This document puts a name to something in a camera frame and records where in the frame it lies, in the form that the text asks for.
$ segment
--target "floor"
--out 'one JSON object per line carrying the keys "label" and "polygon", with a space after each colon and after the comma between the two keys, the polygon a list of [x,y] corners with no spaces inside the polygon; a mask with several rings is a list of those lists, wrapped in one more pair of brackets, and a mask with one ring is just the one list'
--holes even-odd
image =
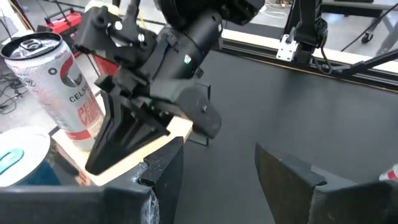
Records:
{"label": "floor", "polygon": [[[147,2],[151,1],[142,1],[144,16],[153,10]],[[32,23],[42,24],[39,5],[31,0],[21,3],[29,7]],[[51,3],[42,5],[47,14],[57,11]],[[263,22],[283,24],[277,22],[282,19],[265,18]],[[330,23],[328,46],[344,47],[369,23],[360,17],[338,18]],[[376,32],[379,36],[368,45],[358,43],[348,51],[374,54],[387,31],[379,26]],[[96,75],[86,57],[79,57],[78,63],[92,83]],[[209,54],[202,69],[203,79],[212,84],[212,102],[223,117],[223,127],[209,148],[192,142],[185,146],[176,223],[274,223],[254,167],[256,141],[361,183],[376,179],[396,162],[396,94],[218,52]],[[29,94],[17,102],[14,112],[0,115],[0,131],[54,126]]]}

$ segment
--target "metal bracket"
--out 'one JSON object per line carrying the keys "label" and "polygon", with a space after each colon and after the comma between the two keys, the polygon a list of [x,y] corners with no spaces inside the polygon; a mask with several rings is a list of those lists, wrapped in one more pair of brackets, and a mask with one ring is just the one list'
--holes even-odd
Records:
{"label": "metal bracket", "polygon": [[288,34],[285,34],[279,44],[279,50],[276,58],[279,60],[284,60],[291,62],[294,59],[294,53],[297,49],[296,41],[289,38]]}

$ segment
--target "pull tab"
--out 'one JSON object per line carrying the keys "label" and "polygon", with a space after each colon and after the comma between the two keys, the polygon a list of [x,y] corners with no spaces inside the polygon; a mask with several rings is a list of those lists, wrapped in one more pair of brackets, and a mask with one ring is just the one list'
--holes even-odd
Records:
{"label": "pull tab", "polygon": [[24,151],[19,148],[10,149],[0,156],[0,175],[16,164],[24,156]]}
{"label": "pull tab", "polygon": [[42,43],[36,39],[30,39],[23,41],[20,46],[25,50],[37,50],[41,48]]}

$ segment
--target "screw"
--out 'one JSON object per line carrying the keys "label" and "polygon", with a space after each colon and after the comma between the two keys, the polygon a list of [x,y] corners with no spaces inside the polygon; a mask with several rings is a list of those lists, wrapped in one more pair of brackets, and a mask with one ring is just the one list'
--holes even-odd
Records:
{"label": "screw", "polygon": [[145,36],[144,36],[144,34],[138,34],[138,40],[139,40],[140,42],[145,41]]}
{"label": "screw", "polygon": [[117,29],[117,30],[121,30],[123,28],[123,25],[122,25],[122,23],[120,21],[116,21],[114,23],[114,28]]}
{"label": "screw", "polygon": [[206,113],[206,112],[207,112],[207,105],[202,106],[201,111],[202,111],[203,113]]}

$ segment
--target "wooden board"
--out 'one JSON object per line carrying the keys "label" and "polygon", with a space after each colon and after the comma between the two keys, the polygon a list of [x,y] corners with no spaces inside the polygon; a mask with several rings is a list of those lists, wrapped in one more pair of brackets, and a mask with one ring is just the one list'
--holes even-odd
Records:
{"label": "wooden board", "polygon": [[[97,96],[96,99],[101,109],[105,112],[101,95]],[[162,136],[157,140],[147,144],[146,146],[136,150],[135,152],[130,154],[130,156],[127,156],[100,175],[93,175],[85,170],[85,164],[90,153],[79,150],[71,142],[71,140],[69,140],[64,131],[59,130],[52,137],[58,142],[60,147],[62,147],[66,154],[69,156],[69,161],[70,159],[72,160],[70,161],[70,163],[81,172],[80,175],[82,175],[83,178],[88,178],[90,180],[90,184],[100,186],[129,171],[134,166],[138,165],[138,163],[143,162],[146,156],[152,154],[156,150],[160,149],[162,146],[166,145],[174,137],[182,136],[184,140],[186,140],[192,131],[192,121],[179,117],[174,117],[171,120],[170,124],[167,126],[167,129],[171,133],[169,136]]]}

